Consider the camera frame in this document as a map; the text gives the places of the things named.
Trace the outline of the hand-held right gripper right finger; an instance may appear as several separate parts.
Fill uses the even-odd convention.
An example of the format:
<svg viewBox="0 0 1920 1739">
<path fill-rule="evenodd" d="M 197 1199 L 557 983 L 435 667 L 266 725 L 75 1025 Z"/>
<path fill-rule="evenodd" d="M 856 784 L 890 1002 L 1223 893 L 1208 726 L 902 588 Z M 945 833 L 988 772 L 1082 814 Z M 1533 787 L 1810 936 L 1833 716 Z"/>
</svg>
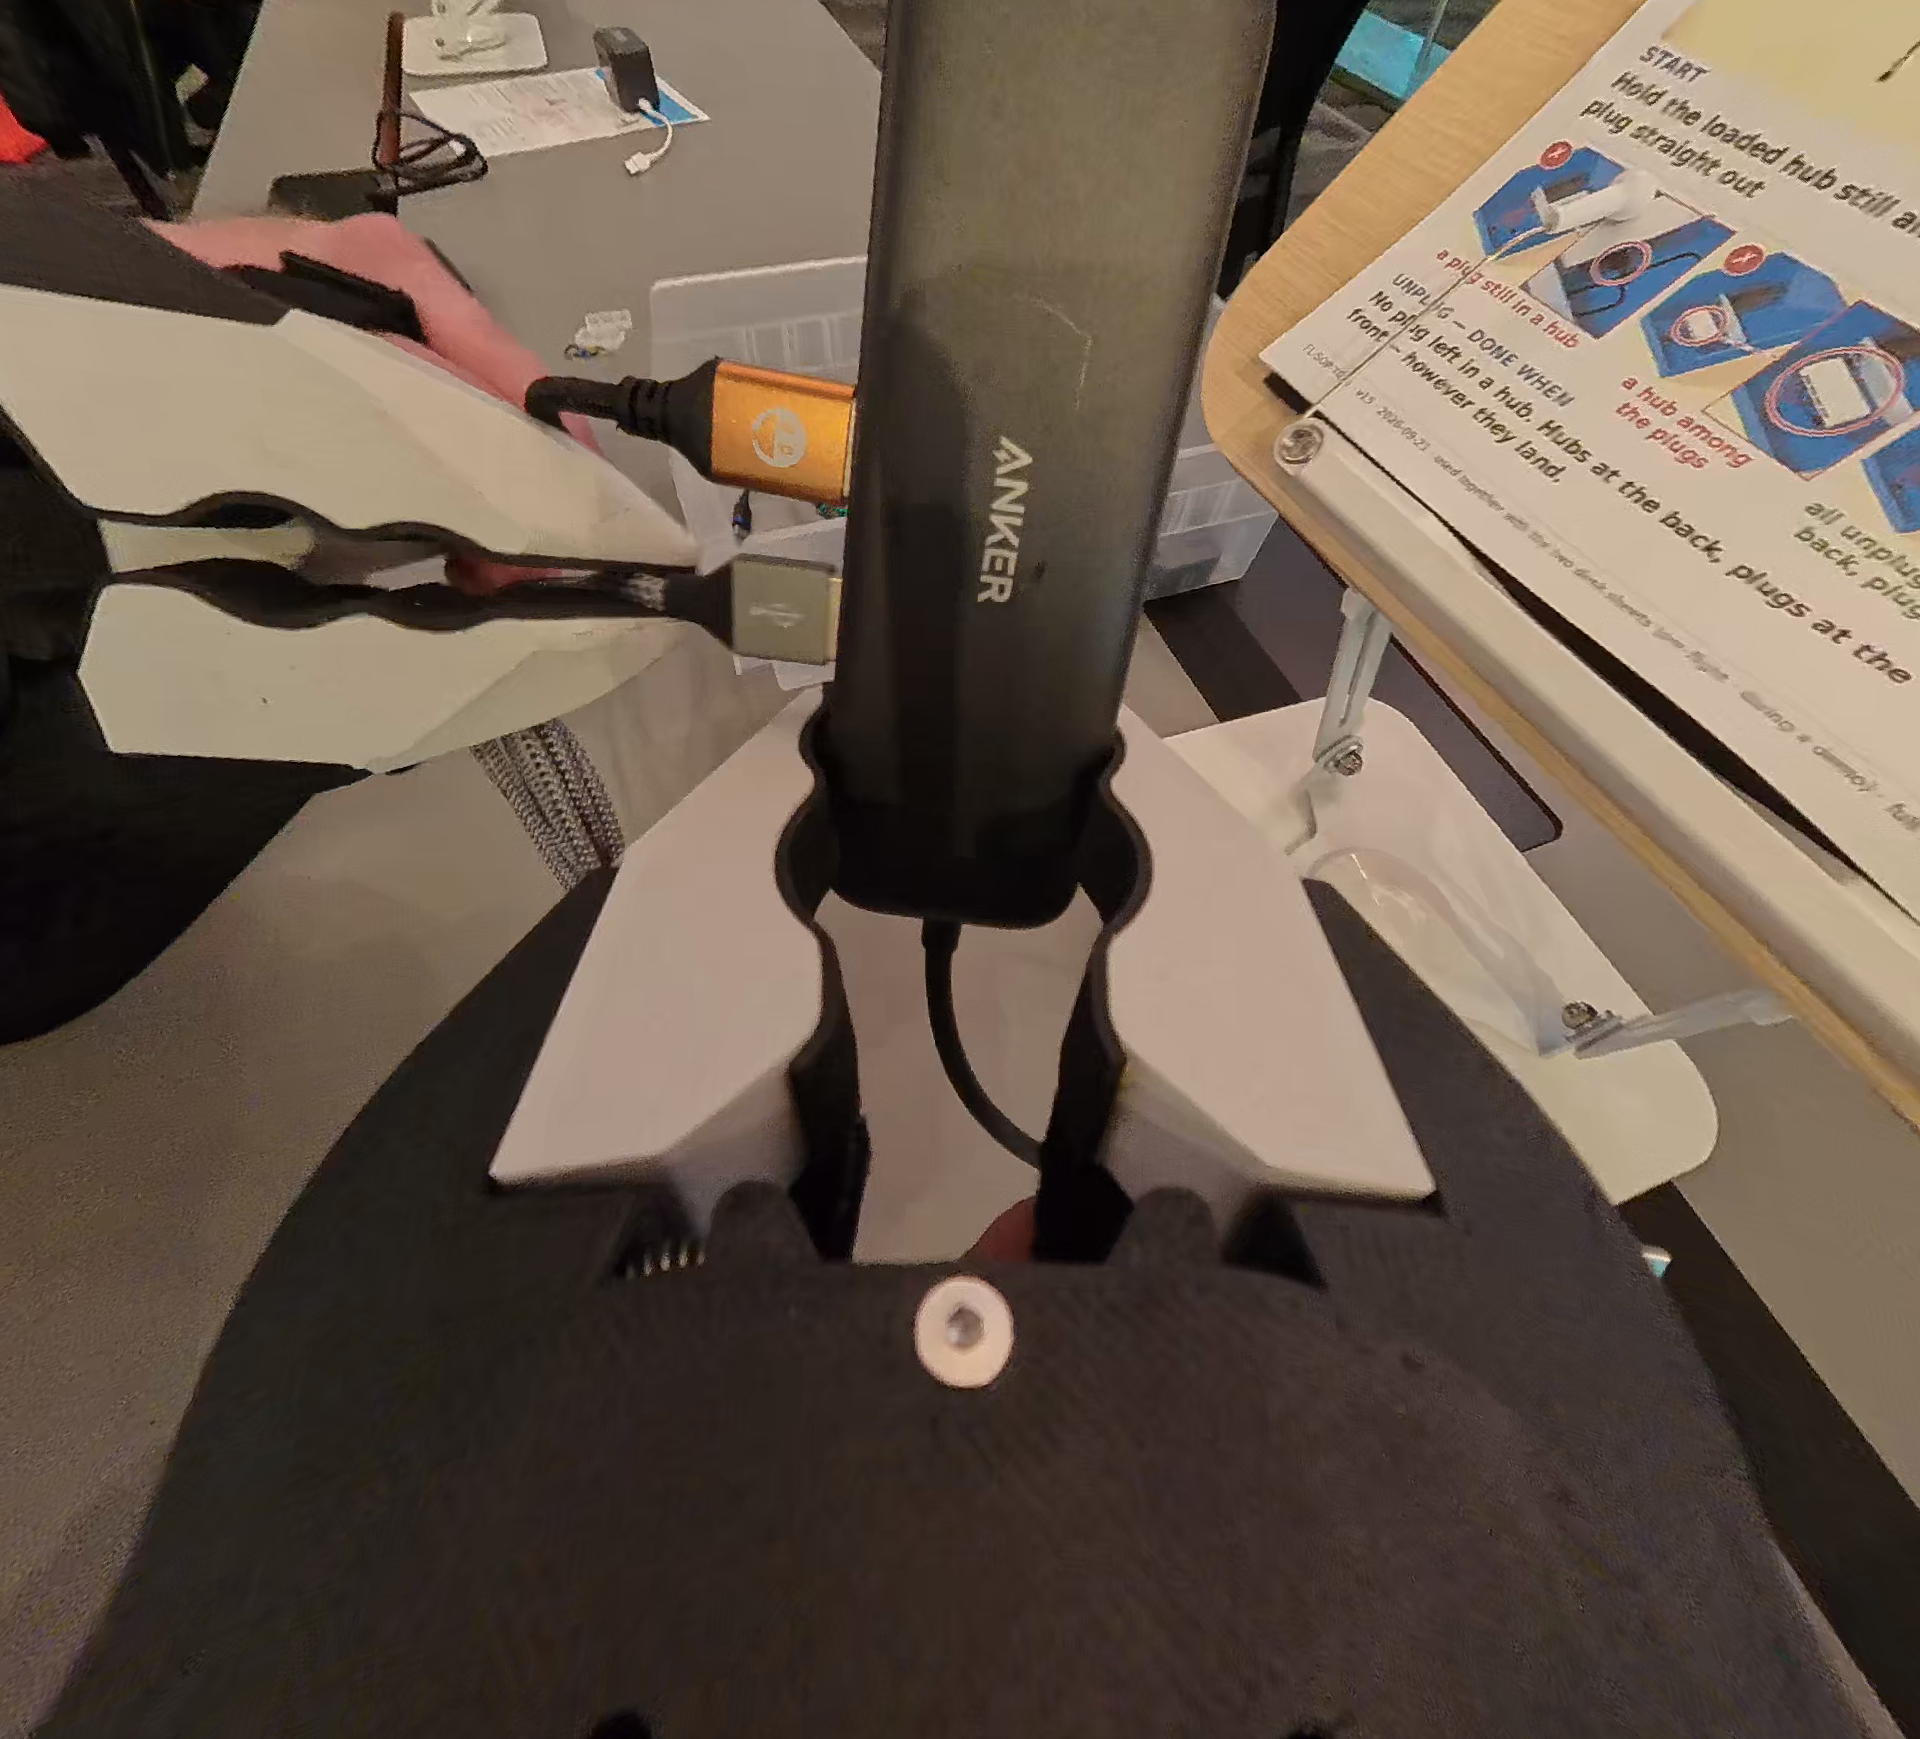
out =
<svg viewBox="0 0 1920 1739">
<path fill-rule="evenodd" d="M 1262 1199 L 1437 1190 L 1298 875 L 1130 709 L 1077 886 L 1099 913 L 1060 1049 L 1038 1261 L 1103 1261 L 1155 1190 L 1232 1236 Z"/>
</svg>

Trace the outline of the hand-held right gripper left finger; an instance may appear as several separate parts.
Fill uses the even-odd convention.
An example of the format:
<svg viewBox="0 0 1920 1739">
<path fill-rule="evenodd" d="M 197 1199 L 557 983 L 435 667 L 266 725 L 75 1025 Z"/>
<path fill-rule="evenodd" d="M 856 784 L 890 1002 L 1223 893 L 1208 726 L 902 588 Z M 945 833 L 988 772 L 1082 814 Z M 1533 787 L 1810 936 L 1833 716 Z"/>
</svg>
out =
<svg viewBox="0 0 1920 1739">
<path fill-rule="evenodd" d="M 629 847 L 495 1186 L 651 1183 L 707 1238 L 719 1200 L 764 1181 L 821 1257 L 851 1257 L 874 1142 L 817 920 L 837 847 L 814 726 L 817 701 L 790 701 Z"/>
</svg>

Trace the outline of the white board ledge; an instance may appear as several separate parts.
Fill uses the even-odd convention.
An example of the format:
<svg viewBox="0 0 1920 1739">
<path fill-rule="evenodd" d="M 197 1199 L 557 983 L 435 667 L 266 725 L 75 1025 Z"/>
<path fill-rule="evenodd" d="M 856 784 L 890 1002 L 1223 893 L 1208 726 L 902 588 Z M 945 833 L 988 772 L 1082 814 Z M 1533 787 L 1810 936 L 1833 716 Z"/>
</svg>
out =
<svg viewBox="0 0 1920 1739">
<path fill-rule="evenodd" d="M 1256 455 L 1287 520 L 1418 657 L 1829 1052 L 1915 1110 L 1912 917 L 1674 742 L 1336 430 L 1284 424 L 1258 435 Z"/>
</svg>

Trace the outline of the instruction sheet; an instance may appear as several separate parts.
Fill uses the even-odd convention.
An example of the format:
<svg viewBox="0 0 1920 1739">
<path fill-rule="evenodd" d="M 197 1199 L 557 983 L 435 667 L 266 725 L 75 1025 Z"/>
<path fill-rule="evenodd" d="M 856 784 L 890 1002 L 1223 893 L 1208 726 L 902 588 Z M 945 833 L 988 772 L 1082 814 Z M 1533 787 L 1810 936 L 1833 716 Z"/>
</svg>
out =
<svg viewBox="0 0 1920 1739">
<path fill-rule="evenodd" d="M 1915 915 L 1917 0 L 1648 0 L 1273 382 Z"/>
</svg>

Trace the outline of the slim dark grey usb hub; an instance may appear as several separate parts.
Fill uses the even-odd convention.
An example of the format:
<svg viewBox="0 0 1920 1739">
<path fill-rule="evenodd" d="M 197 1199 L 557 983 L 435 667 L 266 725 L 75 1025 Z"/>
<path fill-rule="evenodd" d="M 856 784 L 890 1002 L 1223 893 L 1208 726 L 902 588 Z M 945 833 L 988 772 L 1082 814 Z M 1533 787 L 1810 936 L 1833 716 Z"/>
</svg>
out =
<svg viewBox="0 0 1920 1739">
<path fill-rule="evenodd" d="M 861 909 L 1077 890 L 1274 4 L 890 0 L 814 733 Z"/>
</svg>

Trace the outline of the small white stand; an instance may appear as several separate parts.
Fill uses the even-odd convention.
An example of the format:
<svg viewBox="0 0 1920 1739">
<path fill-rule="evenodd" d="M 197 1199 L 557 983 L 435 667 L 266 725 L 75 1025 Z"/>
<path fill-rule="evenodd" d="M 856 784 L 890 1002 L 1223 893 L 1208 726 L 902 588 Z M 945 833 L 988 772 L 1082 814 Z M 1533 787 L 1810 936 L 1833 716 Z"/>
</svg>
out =
<svg viewBox="0 0 1920 1739">
<path fill-rule="evenodd" d="M 433 0 L 424 16 L 406 16 L 402 73 L 468 79 L 540 70 L 548 63 L 540 23 L 506 4 L 510 0 Z"/>
</svg>

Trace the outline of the clear plastic bin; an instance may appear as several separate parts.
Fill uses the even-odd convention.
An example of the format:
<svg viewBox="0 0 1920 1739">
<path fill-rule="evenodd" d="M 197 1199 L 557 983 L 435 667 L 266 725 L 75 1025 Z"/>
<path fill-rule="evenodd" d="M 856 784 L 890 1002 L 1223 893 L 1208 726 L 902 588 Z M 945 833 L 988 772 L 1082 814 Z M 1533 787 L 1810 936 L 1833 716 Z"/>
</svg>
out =
<svg viewBox="0 0 1920 1739">
<path fill-rule="evenodd" d="M 654 369 L 673 380 L 722 358 L 809 380 L 854 382 L 864 282 L 861 257 L 664 278 L 651 297 Z M 841 566 L 845 518 L 752 493 L 747 531 L 736 531 L 738 487 L 703 479 L 671 449 L 658 447 L 655 455 L 658 476 L 673 481 L 683 520 L 703 546 L 705 562 L 747 548 Z M 1235 474 L 1213 443 L 1201 413 L 1201 382 L 1194 380 L 1144 600 L 1240 579 L 1274 524 L 1278 511 Z"/>
</svg>

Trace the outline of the paper sheet blue print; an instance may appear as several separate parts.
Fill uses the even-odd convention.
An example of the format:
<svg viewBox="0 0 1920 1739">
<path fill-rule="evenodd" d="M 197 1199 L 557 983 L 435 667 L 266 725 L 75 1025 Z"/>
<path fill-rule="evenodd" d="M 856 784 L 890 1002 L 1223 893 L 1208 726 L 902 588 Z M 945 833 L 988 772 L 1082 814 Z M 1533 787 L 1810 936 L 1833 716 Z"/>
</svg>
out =
<svg viewBox="0 0 1920 1739">
<path fill-rule="evenodd" d="M 574 141 L 640 141 L 707 113 L 661 81 L 658 102 L 629 114 L 600 68 L 544 70 L 414 92 L 418 118 L 464 134 L 489 162 Z"/>
</svg>

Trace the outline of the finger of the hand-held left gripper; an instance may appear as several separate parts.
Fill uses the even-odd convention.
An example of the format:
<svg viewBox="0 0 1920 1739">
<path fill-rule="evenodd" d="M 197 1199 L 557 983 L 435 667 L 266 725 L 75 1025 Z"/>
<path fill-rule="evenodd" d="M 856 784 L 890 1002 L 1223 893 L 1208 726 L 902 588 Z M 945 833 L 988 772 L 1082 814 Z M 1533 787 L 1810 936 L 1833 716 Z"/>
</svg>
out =
<svg viewBox="0 0 1920 1739">
<path fill-rule="evenodd" d="M 3 404 L 113 569 L 294 561 L 289 539 L 161 539 L 270 503 L 312 531 L 505 561 L 693 568 L 700 546 L 587 444 L 396 342 L 3 288 Z"/>
<path fill-rule="evenodd" d="M 78 678 L 120 753 L 411 767 L 563 720 L 711 629 L 711 574 L 573 569 L 488 592 L 292 569 L 110 578 Z"/>
</svg>

